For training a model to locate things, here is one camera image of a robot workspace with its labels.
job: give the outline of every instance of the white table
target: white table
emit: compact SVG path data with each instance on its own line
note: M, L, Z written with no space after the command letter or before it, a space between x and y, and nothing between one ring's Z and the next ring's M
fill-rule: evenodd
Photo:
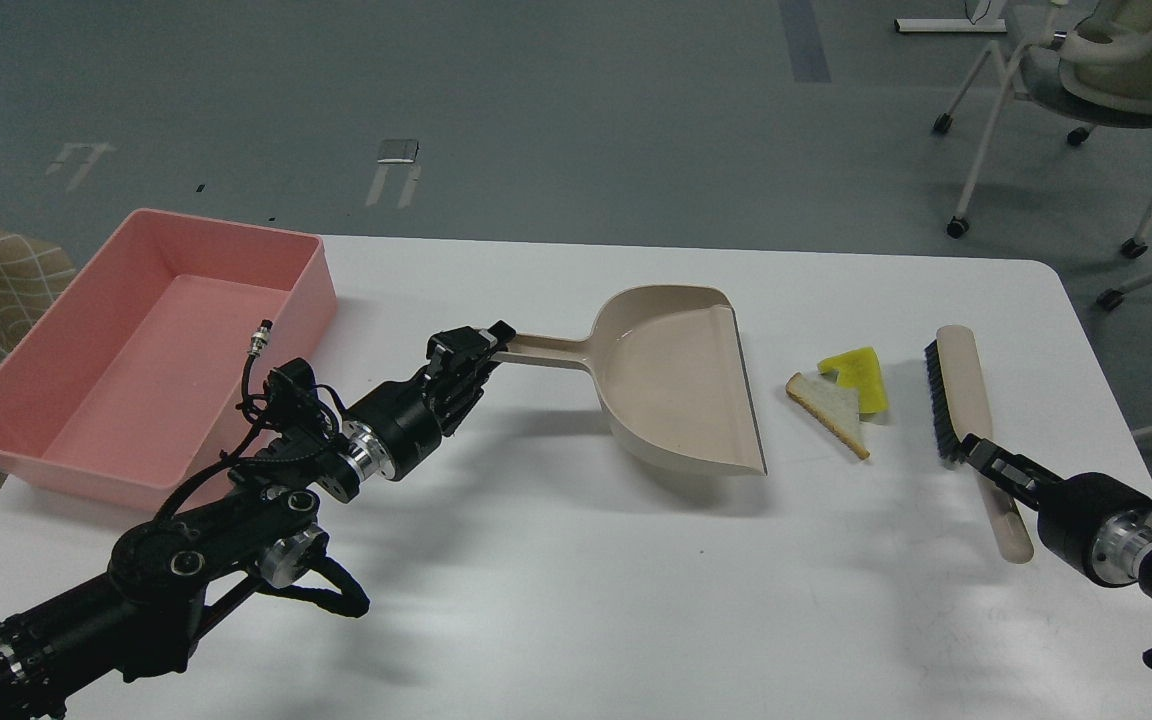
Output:
M1152 717L1152 601L1093 588L1043 548L1006 564L969 470L934 450L923 348L963 323L999 442L1152 495L1046 266L347 237L328 250L342 302L314 365L347 397L407 378L426 338L457 325L582 338L626 287L722 288L768 477L637 464L586 377L502 366L411 477L325 502L333 555L374 598L367 617L253 598L187 674L108 675L71 698L74 719ZM859 462L782 386L864 344L892 408ZM0 617L100 573L137 521L9 479Z

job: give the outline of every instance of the cable connector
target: cable connector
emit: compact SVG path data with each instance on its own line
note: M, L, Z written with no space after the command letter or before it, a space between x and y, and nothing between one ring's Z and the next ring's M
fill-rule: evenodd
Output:
M274 329L274 323L262 320L260 328L252 333L252 346L248 348L247 355L260 357L265 351L265 346L270 344L270 332Z

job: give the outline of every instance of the brush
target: brush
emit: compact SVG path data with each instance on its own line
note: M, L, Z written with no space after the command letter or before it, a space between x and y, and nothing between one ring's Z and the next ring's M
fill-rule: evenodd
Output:
M932 424L935 449L945 460L965 458L963 438L968 433L993 437L990 399L984 392L984 373L972 331L963 325L945 325L927 346L927 381L932 389ZM1007 562L1023 564L1034 555L1025 521L1016 502L987 478L977 475L980 500L993 529L998 553Z

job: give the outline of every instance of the gray floor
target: gray floor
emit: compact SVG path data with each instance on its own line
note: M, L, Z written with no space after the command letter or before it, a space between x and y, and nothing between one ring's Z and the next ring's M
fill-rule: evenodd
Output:
M1152 270L1152 250L1115 251L1152 191L1152 131L1073 150L1069 122L1014 106L972 232L946 237L988 91L950 136L929 124L984 40L892 21L962 12L0 3L0 227L79 263L141 206L319 233L1033 258L1064 280L1129 423L1152 423L1152 287L1089 309ZM408 168L367 205L392 137L420 141L406 209Z

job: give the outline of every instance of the dustpan handle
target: dustpan handle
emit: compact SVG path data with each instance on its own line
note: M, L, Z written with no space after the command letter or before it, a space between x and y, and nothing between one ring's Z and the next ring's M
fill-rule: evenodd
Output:
M567 367L590 372L584 341L518 334L507 347L507 351L497 353L492 359L515 365Z

